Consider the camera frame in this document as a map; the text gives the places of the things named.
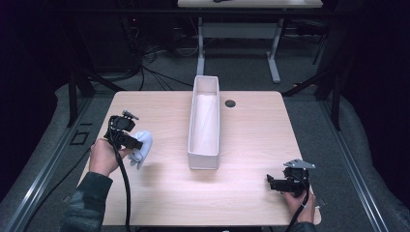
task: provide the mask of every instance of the light wood tabletop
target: light wood tabletop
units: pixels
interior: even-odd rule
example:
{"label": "light wood tabletop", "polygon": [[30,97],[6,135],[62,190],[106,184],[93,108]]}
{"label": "light wood tabletop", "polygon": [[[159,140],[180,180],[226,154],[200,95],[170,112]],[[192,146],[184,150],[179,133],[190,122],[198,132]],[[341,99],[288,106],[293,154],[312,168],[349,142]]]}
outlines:
{"label": "light wood tabletop", "polygon": [[[140,170],[124,164],[130,179],[131,224],[141,226],[286,225],[291,215],[284,198],[270,190],[266,174],[283,179],[283,164],[301,154],[281,94],[220,91],[220,168],[191,170],[188,138],[192,92],[119,92],[99,137],[112,115],[124,109],[139,117],[131,133],[153,136]],[[236,106],[225,106],[227,100]],[[88,163],[83,176],[88,171]],[[104,225],[126,219],[121,171],[110,178]],[[316,210],[315,223],[321,216]]]}
{"label": "light wood tabletop", "polygon": [[181,8],[321,8],[321,0],[178,0]]}

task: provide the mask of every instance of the dark green sleeve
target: dark green sleeve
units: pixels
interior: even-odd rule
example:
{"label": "dark green sleeve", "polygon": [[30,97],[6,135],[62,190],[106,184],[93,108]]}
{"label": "dark green sleeve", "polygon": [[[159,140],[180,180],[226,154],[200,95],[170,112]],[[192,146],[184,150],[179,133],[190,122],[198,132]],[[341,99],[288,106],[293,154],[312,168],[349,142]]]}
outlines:
{"label": "dark green sleeve", "polygon": [[316,232],[316,227],[310,222],[298,222],[292,227],[292,232]]}
{"label": "dark green sleeve", "polygon": [[64,213],[60,231],[100,231],[111,185],[108,177],[88,172]]}

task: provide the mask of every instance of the crumpled white cloth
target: crumpled white cloth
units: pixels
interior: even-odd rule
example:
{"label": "crumpled white cloth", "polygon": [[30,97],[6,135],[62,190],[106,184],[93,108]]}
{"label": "crumpled white cloth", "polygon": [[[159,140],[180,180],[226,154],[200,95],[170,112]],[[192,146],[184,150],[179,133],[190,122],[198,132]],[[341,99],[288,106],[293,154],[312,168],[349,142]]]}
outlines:
{"label": "crumpled white cloth", "polygon": [[146,130],[138,131],[132,137],[143,143],[141,150],[134,149],[131,154],[127,155],[128,159],[131,160],[130,165],[136,165],[136,169],[139,170],[150,152],[153,144],[153,137],[151,133]]}

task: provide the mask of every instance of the hand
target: hand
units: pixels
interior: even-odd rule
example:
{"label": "hand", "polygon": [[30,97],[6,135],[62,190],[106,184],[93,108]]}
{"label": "hand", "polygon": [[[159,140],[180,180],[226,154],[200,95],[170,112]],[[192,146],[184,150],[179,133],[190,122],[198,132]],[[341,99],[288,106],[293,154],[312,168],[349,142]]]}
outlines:
{"label": "hand", "polygon": [[[305,196],[307,192],[304,190],[299,197],[295,197],[290,192],[284,192],[283,196],[286,199],[287,205],[289,206],[290,213],[295,215],[296,211],[304,202]],[[305,208],[301,211],[298,216],[298,222],[307,221],[313,223],[314,220],[314,209],[316,204],[316,197],[309,192],[308,193],[308,201]]]}
{"label": "hand", "polygon": [[[132,149],[121,149],[118,153],[123,159],[127,154],[132,153]],[[117,159],[111,144],[105,139],[97,139],[91,146],[89,171],[109,176],[117,167]]]}

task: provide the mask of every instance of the black round hole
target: black round hole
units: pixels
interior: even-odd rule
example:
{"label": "black round hole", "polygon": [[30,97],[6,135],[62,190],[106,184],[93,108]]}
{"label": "black round hole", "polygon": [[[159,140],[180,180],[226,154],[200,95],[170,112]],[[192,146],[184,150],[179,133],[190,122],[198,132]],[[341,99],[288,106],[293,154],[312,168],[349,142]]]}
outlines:
{"label": "black round hole", "polygon": [[229,108],[232,108],[232,107],[235,107],[236,102],[233,101],[233,100],[228,100],[228,101],[225,102],[225,105]]}

